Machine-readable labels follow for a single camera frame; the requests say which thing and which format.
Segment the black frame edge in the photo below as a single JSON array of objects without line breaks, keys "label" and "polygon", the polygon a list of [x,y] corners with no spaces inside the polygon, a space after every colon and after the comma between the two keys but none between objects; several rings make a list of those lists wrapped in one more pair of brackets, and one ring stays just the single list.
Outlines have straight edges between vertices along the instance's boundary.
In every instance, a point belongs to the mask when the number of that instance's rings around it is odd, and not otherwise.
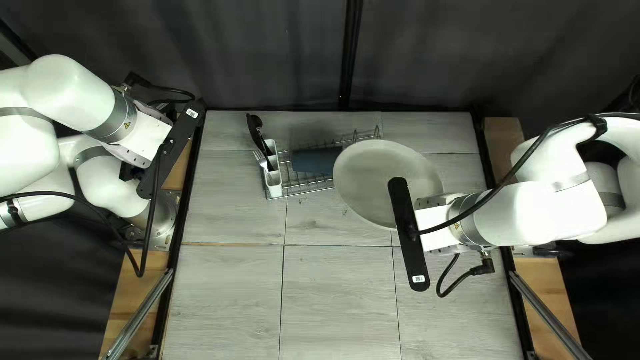
[{"label": "black frame edge", "polygon": [[[189,153],[189,162],[187,164],[184,185],[182,187],[182,195],[180,196],[180,207],[178,210],[178,215],[175,219],[176,226],[173,232],[173,240],[169,248],[169,259],[167,261],[167,268],[174,269],[173,280],[175,280],[175,268],[178,263],[178,257],[180,256],[182,235],[184,234],[187,212],[189,211],[189,202],[191,201],[191,191],[193,189],[193,179],[195,177],[198,155],[200,154],[200,144],[202,142],[203,129],[204,124],[199,125],[198,127],[196,127],[195,131],[193,132],[193,136],[191,137],[191,152]],[[173,280],[169,285],[167,285],[166,289],[158,300],[156,323],[154,325],[154,333],[151,337],[151,344],[158,346],[157,354],[154,358],[156,360],[159,359],[161,355],[164,330],[169,315],[169,304],[171,302],[171,295],[173,292]]]},{"label": "black frame edge", "polygon": [[[481,116],[481,112],[477,106],[472,106],[470,109],[471,119],[474,125],[474,131],[476,133],[476,142],[478,144],[478,152],[480,155],[480,162],[484,172],[484,180],[487,188],[494,188],[496,185],[495,177],[493,176],[493,168],[491,166],[491,159],[489,157],[489,149],[486,144],[486,137],[484,136],[484,118]],[[513,316],[516,320],[516,328],[518,330],[518,337],[520,338],[520,348],[522,349],[523,359],[528,359],[529,354],[534,352],[533,339],[531,338],[531,330],[529,329],[529,321],[527,320],[527,313],[524,309],[524,300],[516,287],[509,280],[509,272],[516,271],[515,263],[513,262],[513,255],[510,247],[500,247],[500,255],[502,256],[502,267],[504,270],[504,277],[507,282],[509,290],[509,299],[511,300],[511,308],[513,310]]]},{"label": "black frame edge", "polygon": [[0,19],[0,33],[29,60],[34,61],[38,58],[36,53],[2,19]]},{"label": "black frame edge", "polygon": [[344,16],[344,36],[342,37],[342,64],[340,66],[340,90],[338,94],[339,108],[348,108],[351,99],[351,84],[358,51],[363,5],[364,0],[347,0]]}]

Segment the black curtain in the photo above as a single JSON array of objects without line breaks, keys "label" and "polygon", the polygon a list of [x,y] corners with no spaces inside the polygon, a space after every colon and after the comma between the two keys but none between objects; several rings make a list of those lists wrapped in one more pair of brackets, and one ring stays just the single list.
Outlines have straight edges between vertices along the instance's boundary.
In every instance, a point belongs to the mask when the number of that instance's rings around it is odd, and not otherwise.
[{"label": "black curtain", "polygon": [[[39,55],[111,84],[129,70],[213,108],[336,108],[344,1],[0,0]],[[365,0],[353,104],[550,121],[599,111],[640,72],[633,0]]]}]

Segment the gray tile surface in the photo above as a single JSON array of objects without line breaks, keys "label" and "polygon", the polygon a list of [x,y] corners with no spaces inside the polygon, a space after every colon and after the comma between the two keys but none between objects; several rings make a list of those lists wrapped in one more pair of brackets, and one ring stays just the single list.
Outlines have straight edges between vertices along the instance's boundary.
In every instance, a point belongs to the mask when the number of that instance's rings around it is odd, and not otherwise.
[{"label": "gray tile surface", "polygon": [[[419,293],[409,287],[400,248],[393,252],[403,360],[522,358],[499,251],[493,251],[494,274],[469,277],[442,299],[435,284],[451,256],[426,256],[431,287]],[[463,253],[442,289],[476,265],[476,252]]]},{"label": "gray tile surface", "polygon": [[[397,233],[360,220],[335,190],[264,198],[244,114],[207,114],[183,241],[276,245],[182,246],[165,359],[521,358],[497,252],[495,274],[444,299],[435,284],[451,258],[427,256],[432,286],[412,291]],[[466,113],[257,114],[280,149],[383,121],[387,140],[426,152],[446,192],[484,190]],[[445,285],[478,264],[463,254]]]},{"label": "gray tile surface", "polygon": [[287,200],[266,200],[250,151],[201,150],[183,242],[284,242]]},{"label": "gray tile surface", "polygon": [[478,153],[469,113],[382,113],[382,121],[386,140],[417,152]]},{"label": "gray tile surface", "polygon": [[[251,111],[264,124],[264,138],[276,140],[278,149],[318,140],[339,138],[359,131],[381,126],[381,113],[377,111]],[[246,111],[208,111],[202,135],[204,150],[250,150],[252,141],[246,126]]]},{"label": "gray tile surface", "polygon": [[182,246],[165,360],[277,360],[282,246]]},{"label": "gray tile surface", "polygon": [[[484,172],[478,154],[422,154],[432,162],[442,181],[444,192],[475,193],[486,190]],[[394,246],[400,246],[397,231],[391,232]]]},{"label": "gray tile surface", "polygon": [[285,247],[280,359],[400,359],[390,247]]},{"label": "gray tile surface", "polygon": [[389,246],[390,232],[365,223],[336,189],[290,197],[286,244]]}]

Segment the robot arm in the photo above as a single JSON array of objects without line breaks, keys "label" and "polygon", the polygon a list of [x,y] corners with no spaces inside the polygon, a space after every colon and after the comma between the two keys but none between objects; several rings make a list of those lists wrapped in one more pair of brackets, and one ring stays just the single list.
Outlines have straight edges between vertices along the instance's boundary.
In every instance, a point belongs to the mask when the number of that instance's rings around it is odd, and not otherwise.
[{"label": "robot arm", "polygon": [[[588,169],[576,150],[578,143],[594,135],[594,125],[583,122],[555,131],[516,173],[519,183],[507,185],[459,223],[421,235],[423,250],[459,243],[479,250],[492,246],[541,245],[563,239],[603,243],[640,236],[640,210],[636,207],[640,192],[635,186],[640,180],[640,165],[634,161],[634,158],[640,160],[640,149],[634,144],[634,139],[640,138],[640,122],[622,117],[605,119],[608,131],[599,140],[610,142],[629,155],[620,162],[617,177],[604,164],[589,164]],[[513,164],[533,141],[535,138],[513,151]],[[447,194],[419,199],[415,206],[419,229],[455,217],[487,193],[455,199],[447,198]],[[607,215],[605,205],[617,208],[610,209]]]},{"label": "robot arm", "polygon": [[[53,120],[82,135],[57,139]],[[1,71],[0,196],[32,191],[73,195],[68,168],[74,167],[89,202],[122,218],[146,219],[142,213],[149,200],[136,191],[140,180],[120,179],[120,166],[124,161],[148,168],[172,129],[172,122],[155,109],[134,102],[66,56],[48,55]],[[56,196],[0,203],[0,229],[57,214],[72,204]],[[160,204],[160,211],[170,214],[165,207]],[[144,222],[136,225],[144,227]]]}]

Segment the metal rail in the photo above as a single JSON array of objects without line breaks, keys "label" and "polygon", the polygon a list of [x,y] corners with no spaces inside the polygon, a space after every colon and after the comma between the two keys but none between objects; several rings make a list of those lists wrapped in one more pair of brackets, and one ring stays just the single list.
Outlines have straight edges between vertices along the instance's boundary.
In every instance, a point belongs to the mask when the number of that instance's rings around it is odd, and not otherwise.
[{"label": "metal rail", "polygon": [[102,356],[102,360],[114,360],[119,359],[122,352],[127,348],[127,345],[138,331],[138,328],[142,324],[142,321],[147,317],[151,306],[160,297],[164,289],[173,279],[173,269],[168,269],[164,275],[157,281],[154,288],[147,294],[145,300],[140,304],[136,312],[131,316],[129,321],[120,331],[120,334],[113,340],[107,352]]},{"label": "metal rail", "polygon": [[574,358],[578,360],[593,360],[517,272],[510,271],[509,280],[522,296],[527,299],[531,307],[540,315],[547,326],[551,328],[551,331],[560,339],[560,342],[562,342]]}]

